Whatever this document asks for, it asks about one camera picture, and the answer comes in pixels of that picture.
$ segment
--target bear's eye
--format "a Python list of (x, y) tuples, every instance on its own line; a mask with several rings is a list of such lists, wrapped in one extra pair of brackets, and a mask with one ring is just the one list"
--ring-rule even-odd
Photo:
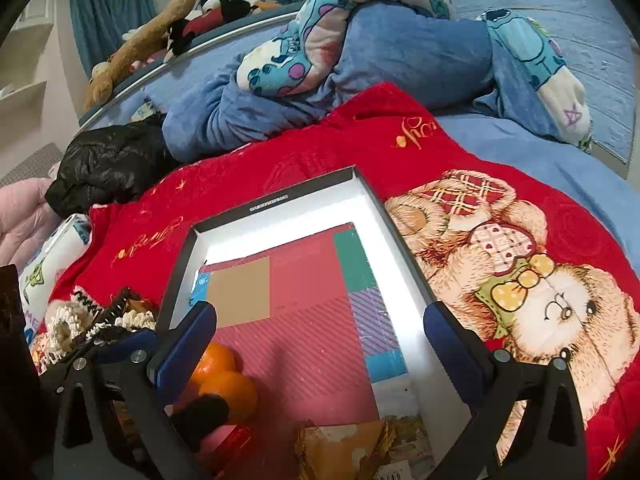
[(560, 357), (564, 359), (566, 362), (569, 362), (571, 359), (571, 350), (569, 350), (566, 346), (560, 351)]

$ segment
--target black puffer jacket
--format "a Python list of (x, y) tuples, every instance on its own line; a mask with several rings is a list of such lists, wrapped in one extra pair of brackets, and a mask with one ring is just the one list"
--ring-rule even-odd
[(59, 216), (134, 200), (178, 166), (162, 137), (163, 116), (82, 132), (62, 158), (46, 200)]

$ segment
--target teal curtain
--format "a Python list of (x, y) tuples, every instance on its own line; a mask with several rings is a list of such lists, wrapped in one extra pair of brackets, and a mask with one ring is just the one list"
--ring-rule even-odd
[(84, 71), (116, 52), (122, 34), (156, 15), (153, 0), (69, 0), (71, 22)]

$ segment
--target metal screw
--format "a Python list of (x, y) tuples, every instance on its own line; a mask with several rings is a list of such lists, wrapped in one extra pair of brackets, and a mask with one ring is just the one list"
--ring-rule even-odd
[(502, 348), (498, 348), (494, 352), (494, 358), (496, 361), (500, 361), (501, 363), (506, 363), (511, 359), (511, 354)]
[(132, 352), (129, 359), (134, 363), (141, 363), (146, 359), (146, 352), (144, 350), (136, 350), (135, 352)]
[(566, 361), (564, 359), (556, 357), (551, 362), (558, 370), (566, 370)]
[(86, 359), (79, 357), (74, 361), (74, 370), (82, 370), (86, 366)]

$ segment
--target pink comforter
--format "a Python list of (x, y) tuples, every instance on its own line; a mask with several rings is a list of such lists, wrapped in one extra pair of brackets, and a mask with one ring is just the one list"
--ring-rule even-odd
[(15, 264), (18, 272), (60, 224), (44, 200), (50, 178), (28, 178), (0, 188), (0, 266)]

